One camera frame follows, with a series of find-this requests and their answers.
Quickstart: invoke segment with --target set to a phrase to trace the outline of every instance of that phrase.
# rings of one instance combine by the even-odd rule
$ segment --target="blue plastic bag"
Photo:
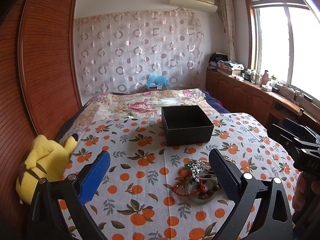
[[[147,89],[150,87],[157,87],[157,86],[168,86],[169,82],[166,77],[164,76],[152,76],[149,75],[148,81],[146,83]]]

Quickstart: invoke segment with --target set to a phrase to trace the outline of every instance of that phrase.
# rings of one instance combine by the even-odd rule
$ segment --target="orange print tablecloth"
[[[91,124],[64,176],[92,163],[102,149],[110,153],[110,168],[92,201],[85,205],[109,240],[211,239],[234,203],[222,190],[210,202],[200,204],[171,189],[182,176],[184,163],[208,159],[213,148],[235,159],[241,171],[250,172],[257,179],[280,177],[291,206],[299,172],[282,146],[269,139],[267,130],[250,115],[220,114],[209,118],[215,125],[210,142],[180,147],[166,146],[158,117]],[[80,239],[63,202],[60,206],[66,223]],[[249,232],[258,204],[256,200],[239,237]]]

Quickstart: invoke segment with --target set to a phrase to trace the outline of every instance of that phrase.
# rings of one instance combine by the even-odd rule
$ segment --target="black ear tip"
[[[77,133],[74,133],[73,135],[71,135],[76,141],[78,141],[79,139],[79,135]]]

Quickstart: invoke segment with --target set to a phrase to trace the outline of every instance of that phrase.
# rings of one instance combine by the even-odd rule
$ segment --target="beige curtain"
[[[75,20],[75,59],[80,89],[139,91],[149,75],[170,88],[199,87],[204,45],[199,19],[188,11],[134,11]]]
[[[224,29],[227,35],[228,59],[236,61],[236,52],[234,46],[235,35],[235,14],[233,11],[232,0],[220,0]]]

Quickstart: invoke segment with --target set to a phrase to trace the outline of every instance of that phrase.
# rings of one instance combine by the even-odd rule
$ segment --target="window frame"
[[[260,15],[258,14],[259,9],[254,9],[252,7],[251,0],[245,0],[248,16],[248,26],[249,26],[249,55],[248,55],[248,69],[260,71],[261,63],[261,28],[260,28]],[[280,81],[283,85],[289,84],[289,87],[295,87],[291,85],[292,73],[293,73],[293,56],[294,56],[294,45],[293,45],[293,31],[290,18],[290,12],[288,6],[283,6],[288,19],[288,30],[289,30],[289,69],[287,82]],[[320,98],[317,99],[306,93],[305,91],[297,88],[301,93],[313,99],[313,104],[320,107]]]

